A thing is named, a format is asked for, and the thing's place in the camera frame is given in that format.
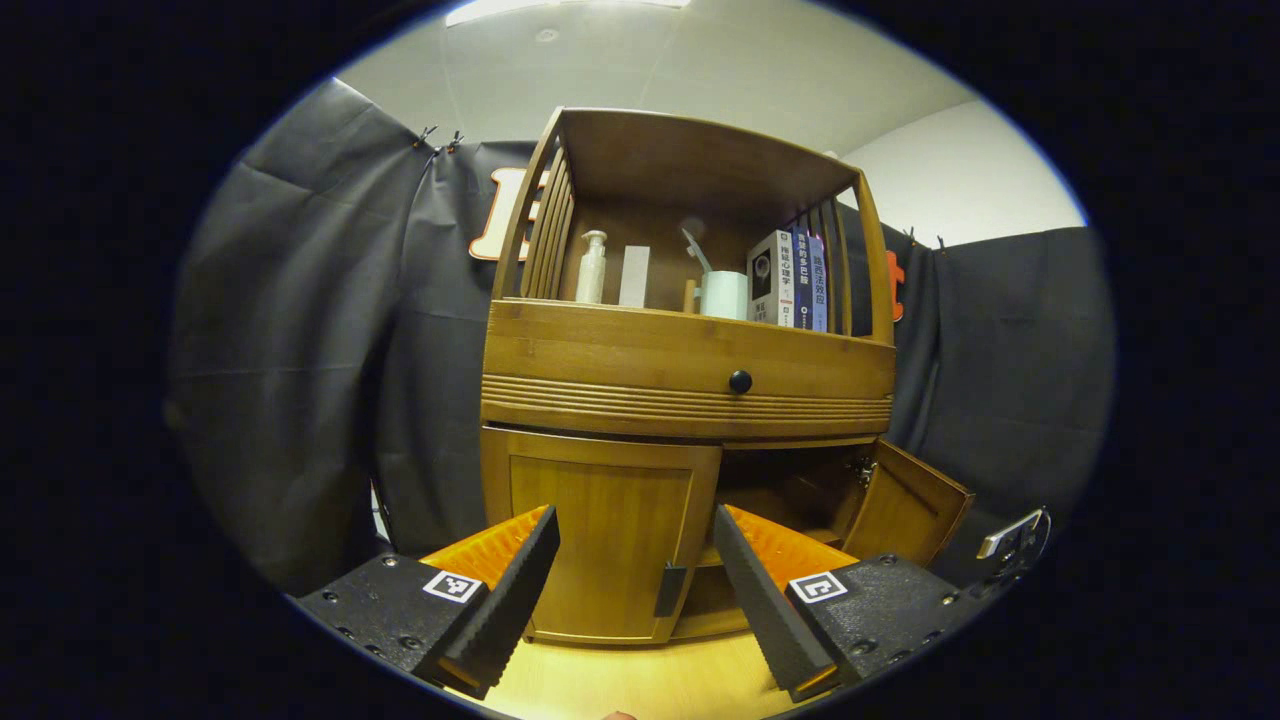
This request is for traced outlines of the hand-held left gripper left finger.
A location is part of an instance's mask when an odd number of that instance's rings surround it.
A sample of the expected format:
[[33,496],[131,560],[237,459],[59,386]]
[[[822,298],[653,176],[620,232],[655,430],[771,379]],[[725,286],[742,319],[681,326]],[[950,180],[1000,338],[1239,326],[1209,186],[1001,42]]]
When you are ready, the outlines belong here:
[[429,556],[383,553],[300,598],[351,643],[484,700],[525,635],[561,546],[538,506]]

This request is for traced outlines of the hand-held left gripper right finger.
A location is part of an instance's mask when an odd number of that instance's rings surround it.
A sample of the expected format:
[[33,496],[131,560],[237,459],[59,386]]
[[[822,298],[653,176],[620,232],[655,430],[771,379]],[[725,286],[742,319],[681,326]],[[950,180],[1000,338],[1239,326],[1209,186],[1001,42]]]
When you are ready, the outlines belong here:
[[778,688],[800,702],[893,671],[986,610],[896,553],[855,559],[732,505],[713,538]]

